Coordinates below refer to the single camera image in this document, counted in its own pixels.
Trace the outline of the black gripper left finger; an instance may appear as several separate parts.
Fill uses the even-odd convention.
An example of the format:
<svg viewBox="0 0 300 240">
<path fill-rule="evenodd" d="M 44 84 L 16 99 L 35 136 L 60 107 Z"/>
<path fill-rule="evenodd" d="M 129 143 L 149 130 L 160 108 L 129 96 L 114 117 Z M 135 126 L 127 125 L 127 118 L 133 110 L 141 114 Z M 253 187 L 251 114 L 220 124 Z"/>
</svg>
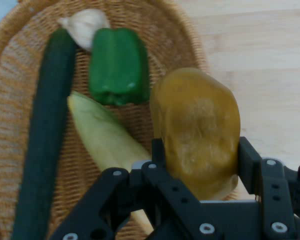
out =
<svg viewBox="0 0 300 240">
<path fill-rule="evenodd" d="M 162 141 L 152 147 L 152 161 L 141 168 L 103 171 L 50 239 L 114 240 L 131 212 L 143 209 L 154 228 L 149 240 L 199 240 L 198 221 L 186 207 L 200 203 L 166 171 Z"/>
</svg>

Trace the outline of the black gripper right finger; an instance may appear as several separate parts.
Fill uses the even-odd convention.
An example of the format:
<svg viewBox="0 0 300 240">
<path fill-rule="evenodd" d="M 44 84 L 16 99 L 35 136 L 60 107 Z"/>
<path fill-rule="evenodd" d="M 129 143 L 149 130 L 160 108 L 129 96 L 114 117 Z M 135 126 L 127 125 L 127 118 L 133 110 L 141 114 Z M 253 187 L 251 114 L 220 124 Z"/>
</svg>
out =
<svg viewBox="0 0 300 240">
<path fill-rule="evenodd" d="M 246 137 L 238 146 L 238 173 L 257 197 L 264 240 L 300 240 L 300 166 L 292 170 L 274 158 L 262 158 Z"/>
</svg>

